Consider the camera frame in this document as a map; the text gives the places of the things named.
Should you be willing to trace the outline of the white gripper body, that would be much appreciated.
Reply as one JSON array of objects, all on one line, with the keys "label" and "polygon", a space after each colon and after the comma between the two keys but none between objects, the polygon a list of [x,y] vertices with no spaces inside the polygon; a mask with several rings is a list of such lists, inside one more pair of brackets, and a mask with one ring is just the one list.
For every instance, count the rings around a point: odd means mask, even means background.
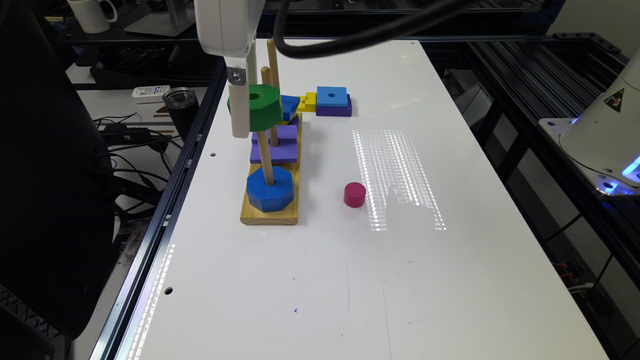
[{"label": "white gripper body", "polygon": [[265,3],[265,0],[195,0],[197,35],[204,52],[246,57]]}]

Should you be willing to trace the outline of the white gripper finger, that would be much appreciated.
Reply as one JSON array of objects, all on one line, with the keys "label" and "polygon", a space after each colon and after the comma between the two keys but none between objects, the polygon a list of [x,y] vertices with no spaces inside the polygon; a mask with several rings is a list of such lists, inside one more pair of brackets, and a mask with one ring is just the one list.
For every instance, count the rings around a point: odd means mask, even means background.
[{"label": "white gripper finger", "polygon": [[257,56],[256,56],[256,41],[253,40],[250,45],[249,52],[246,58],[247,61],[247,77],[250,85],[256,85],[258,83],[258,70],[257,70]]},{"label": "white gripper finger", "polygon": [[249,74],[245,58],[225,57],[232,135],[247,138],[250,132]]}]

